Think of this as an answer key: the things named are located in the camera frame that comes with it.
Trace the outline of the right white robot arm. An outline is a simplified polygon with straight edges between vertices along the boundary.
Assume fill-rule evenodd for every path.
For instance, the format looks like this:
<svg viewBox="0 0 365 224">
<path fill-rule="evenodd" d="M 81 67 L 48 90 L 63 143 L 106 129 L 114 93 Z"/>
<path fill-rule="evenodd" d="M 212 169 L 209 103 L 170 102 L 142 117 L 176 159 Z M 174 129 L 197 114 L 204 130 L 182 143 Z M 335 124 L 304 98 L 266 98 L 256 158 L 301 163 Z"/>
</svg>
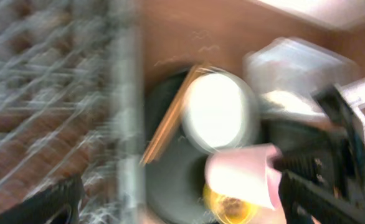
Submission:
<svg viewBox="0 0 365 224">
<path fill-rule="evenodd" d="M 314 95 L 337 128 L 272 159 L 287 223 L 365 223 L 365 78 Z"/>
</svg>

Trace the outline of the yellow bowl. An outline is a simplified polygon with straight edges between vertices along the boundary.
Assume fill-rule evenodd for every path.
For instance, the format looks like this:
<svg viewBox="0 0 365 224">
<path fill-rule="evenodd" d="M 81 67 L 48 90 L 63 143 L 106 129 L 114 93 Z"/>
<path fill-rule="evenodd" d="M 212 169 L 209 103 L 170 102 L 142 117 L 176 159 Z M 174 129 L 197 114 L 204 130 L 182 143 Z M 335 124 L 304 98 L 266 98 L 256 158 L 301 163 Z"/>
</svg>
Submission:
<svg viewBox="0 0 365 224">
<path fill-rule="evenodd" d="M 203 199 L 216 219 L 223 224 L 248 224 L 258 212 L 258 206 L 218 194 L 207 184 L 203 188 Z"/>
</svg>

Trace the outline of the pink plastic cup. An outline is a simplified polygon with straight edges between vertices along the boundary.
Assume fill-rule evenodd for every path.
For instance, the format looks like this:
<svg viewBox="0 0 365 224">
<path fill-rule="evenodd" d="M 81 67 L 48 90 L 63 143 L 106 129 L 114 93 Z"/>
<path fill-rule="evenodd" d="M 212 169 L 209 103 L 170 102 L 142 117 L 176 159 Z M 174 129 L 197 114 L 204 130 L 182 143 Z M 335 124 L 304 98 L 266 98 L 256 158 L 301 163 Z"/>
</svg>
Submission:
<svg viewBox="0 0 365 224">
<path fill-rule="evenodd" d="M 281 172 L 271 160 L 281 154 L 273 144 L 260 144 L 213 154 L 207 159 L 206 184 L 214 192 L 276 210 Z"/>
</svg>

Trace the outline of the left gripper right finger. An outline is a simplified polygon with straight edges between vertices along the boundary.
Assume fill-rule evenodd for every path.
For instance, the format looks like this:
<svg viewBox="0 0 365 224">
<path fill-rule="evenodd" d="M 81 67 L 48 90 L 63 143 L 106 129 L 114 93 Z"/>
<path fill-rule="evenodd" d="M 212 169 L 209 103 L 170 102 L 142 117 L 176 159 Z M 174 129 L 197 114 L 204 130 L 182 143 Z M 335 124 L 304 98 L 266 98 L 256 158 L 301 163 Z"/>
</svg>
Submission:
<svg viewBox="0 0 365 224">
<path fill-rule="evenodd" d="M 365 224 L 364 210 L 288 170 L 282 174 L 278 194 L 288 224 L 309 223 L 311 216 L 325 224 Z"/>
</svg>

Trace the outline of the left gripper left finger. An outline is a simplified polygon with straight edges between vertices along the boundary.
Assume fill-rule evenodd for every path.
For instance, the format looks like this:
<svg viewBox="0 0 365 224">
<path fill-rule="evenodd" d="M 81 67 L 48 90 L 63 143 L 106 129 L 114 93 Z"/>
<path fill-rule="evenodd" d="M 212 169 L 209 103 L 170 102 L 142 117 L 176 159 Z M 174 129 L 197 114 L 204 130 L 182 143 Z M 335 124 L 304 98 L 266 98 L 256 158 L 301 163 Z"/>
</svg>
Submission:
<svg viewBox="0 0 365 224">
<path fill-rule="evenodd" d="M 0 213 L 0 224 L 73 224 L 85 195 L 82 179 L 73 175 Z"/>
</svg>

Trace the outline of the wooden chopstick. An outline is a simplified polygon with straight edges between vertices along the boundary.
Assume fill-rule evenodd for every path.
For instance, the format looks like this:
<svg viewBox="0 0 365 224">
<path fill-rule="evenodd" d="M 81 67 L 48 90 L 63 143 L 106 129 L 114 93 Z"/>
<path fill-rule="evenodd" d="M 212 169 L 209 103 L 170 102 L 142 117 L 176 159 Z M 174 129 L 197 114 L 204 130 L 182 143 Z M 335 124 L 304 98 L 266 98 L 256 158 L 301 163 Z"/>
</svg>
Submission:
<svg viewBox="0 0 365 224">
<path fill-rule="evenodd" d="M 202 63 L 193 66 L 181 86 L 179 87 L 175 97 L 173 98 L 166 114 L 163 116 L 159 126 L 157 127 L 154 136 L 150 140 L 140 164 L 145 166 L 155 159 L 158 159 L 163 153 L 164 148 L 168 144 L 171 136 L 174 134 L 177 126 L 180 124 L 181 115 L 183 112 L 183 98 L 190 84 L 200 76 L 206 73 L 206 70 L 211 67 L 210 63 Z"/>
</svg>

